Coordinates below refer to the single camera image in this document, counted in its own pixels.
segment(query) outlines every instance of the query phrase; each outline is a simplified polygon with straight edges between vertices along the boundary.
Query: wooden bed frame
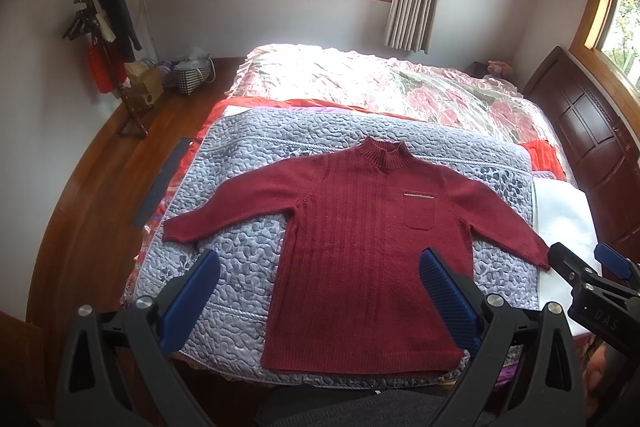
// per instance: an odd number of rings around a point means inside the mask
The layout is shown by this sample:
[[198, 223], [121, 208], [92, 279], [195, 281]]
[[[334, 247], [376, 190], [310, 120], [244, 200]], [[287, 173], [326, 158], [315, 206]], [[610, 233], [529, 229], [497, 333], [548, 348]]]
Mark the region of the wooden bed frame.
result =
[[560, 47], [533, 74], [524, 95], [553, 124], [587, 194], [598, 240], [640, 263], [640, 152], [625, 123]]

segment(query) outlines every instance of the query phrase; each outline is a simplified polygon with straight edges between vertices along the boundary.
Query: wooden coat stand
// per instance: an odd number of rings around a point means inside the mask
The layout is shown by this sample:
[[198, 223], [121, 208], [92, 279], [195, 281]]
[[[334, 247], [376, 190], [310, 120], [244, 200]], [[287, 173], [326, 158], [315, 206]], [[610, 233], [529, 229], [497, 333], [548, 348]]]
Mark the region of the wooden coat stand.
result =
[[113, 86], [113, 89], [118, 91], [118, 94], [120, 95], [120, 99], [122, 100], [122, 103], [124, 104], [124, 107], [127, 109], [127, 120], [124, 121], [124, 123], [118, 128], [118, 134], [120, 135], [125, 135], [128, 124], [130, 121], [133, 121], [135, 123], [135, 125], [137, 126], [137, 130], [135, 130], [133, 133], [131, 133], [134, 136], [138, 136], [141, 138], [146, 138], [147, 136], [147, 131], [146, 128], [144, 126], [144, 124], [142, 123], [142, 121], [140, 120], [139, 115], [137, 114], [135, 108], [133, 107], [133, 105], [131, 104], [131, 101], [129, 99], [129, 95], [127, 95], [126, 90], [122, 87], [122, 85], [120, 84], [120, 82], [118, 81], [118, 76], [116, 74], [116, 69], [113, 65], [113, 63], [111, 62], [111, 59], [109, 58], [109, 54], [107, 52], [107, 48], [106, 48], [106, 41], [104, 40], [104, 37], [102, 36], [102, 32], [100, 31], [100, 25], [98, 23], [98, 19], [96, 17], [96, 9], [94, 6], [94, 0], [75, 0], [74, 1], [75, 4], [81, 4], [84, 3], [86, 6], [85, 10], [80, 10], [78, 12], [78, 17], [80, 17], [82, 19], [82, 22], [84, 23], [84, 26], [87, 28], [87, 32], [91, 33], [91, 38], [93, 42], [97, 42], [98, 44], [98, 50], [100, 52], [100, 57], [102, 58], [102, 61], [104, 62], [105, 67], [107, 68], [107, 71], [109, 73], [109, 78], [111, 80], [111, 85]]

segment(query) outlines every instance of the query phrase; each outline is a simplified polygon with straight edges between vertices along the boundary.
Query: floral bedspread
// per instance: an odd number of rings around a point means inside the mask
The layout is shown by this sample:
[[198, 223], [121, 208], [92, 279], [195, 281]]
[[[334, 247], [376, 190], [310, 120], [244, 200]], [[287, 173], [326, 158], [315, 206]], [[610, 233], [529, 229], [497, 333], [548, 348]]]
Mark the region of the floral bedspread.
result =
[[566, 180], [574, 183], [558, 137], [540, 108], [497, 78], [472, 78], [458, 70], [319, 46], [270, 44], [248, 55], [228, 95], [314, 98], [514, 143], [547, 140]]

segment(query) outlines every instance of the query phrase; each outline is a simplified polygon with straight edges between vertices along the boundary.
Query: coat rack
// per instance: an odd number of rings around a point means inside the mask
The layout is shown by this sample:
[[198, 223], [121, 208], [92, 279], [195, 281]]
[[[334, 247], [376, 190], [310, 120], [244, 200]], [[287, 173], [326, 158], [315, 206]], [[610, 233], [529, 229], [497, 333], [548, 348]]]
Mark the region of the coat rack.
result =
[[[138, 137], [145, 138], [148, 134], [146, 128], [140, 120], [140, 117], [137, 114], [135, 108], [131, 104], [126, 90], [118, 81], [116, 69], [109, 57], [106, 47], [106, 41], [102, 36], [102, 32], [100, 31], [100, 24], [97, 19], [97, 10], [94, 5], [94, 0], [75, 0], [74, 4], [85, 4], [86, 8], [78, 10], [74, 23], [72, 24], [71, 28], [67, 30], [63, 38], [75, 38], [75, 36], [77, 36], [78, 34], [91, 34], [92, 42], [97, 43], [100, 58], [102, 59], [107, 69], [109, 78], [111, 80], [111, 85], [113, 86], [113, 89], [118, 91], [120, 99], [122, 100], [124, 107], [127, 109], [127, 120], [124, 121], [124, 123], [118, 128], [118, 134], [127, 134], [126, 129], [128, 127], [128, 124], [130, 121], [133, 121], [138, 128], [137, 131], [134, 132], [134, 134]], [[75, 36], [70, 35], [72, 31], [75, 32]]]

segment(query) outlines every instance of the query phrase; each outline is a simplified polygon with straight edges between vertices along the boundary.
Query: hand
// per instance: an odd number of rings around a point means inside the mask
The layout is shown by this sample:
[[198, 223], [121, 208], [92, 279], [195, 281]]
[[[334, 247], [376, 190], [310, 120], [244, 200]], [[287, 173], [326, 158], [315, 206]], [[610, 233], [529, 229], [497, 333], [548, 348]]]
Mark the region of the hand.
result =
[[500, 60], [489, 60], [486, 70], [489, 73], [497, 73], [506, 80], [513, 76], [513, 68], [510, 62], [501, 62]]
[[605, 358], [607, 344], [602, 344], [587, 364], [586, 371], [582, 374], [582, 385], [584, 386], [584, 394], [586, 397], [586, 414], [587, 418], [591, 418], [598, 410], [598, 399], [594, 395], [594, 391], [602, 380], [602, 375], [607, 366]]

